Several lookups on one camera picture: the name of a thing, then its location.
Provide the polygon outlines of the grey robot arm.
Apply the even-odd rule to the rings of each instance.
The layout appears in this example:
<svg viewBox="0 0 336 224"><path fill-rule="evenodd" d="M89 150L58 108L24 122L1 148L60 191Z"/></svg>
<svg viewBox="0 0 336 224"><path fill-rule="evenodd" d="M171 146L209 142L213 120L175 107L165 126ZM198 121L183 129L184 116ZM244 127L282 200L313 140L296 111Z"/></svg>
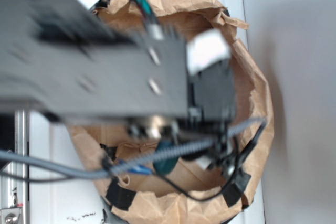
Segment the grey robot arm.
<svg viewBox="0 0 336 224"><path fill-rule="evenodd" d="M120 33L77 0L1 0L1 112L141 127L231 122L229 49L222 42L207 67L191 68L191 53L172 27Z"/></svg>

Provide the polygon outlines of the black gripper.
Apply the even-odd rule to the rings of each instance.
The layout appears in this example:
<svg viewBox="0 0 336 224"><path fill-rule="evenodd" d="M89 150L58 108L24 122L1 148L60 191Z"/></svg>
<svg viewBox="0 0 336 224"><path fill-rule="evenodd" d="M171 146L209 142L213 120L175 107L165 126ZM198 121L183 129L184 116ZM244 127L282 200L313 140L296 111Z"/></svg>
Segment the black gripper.
<svg viewBox="0 0 336 224"><path fill-rule="evenodd" d="M234 73L229 60L213 63L188 78L189 125L222 130L236 117Z"/></svg>

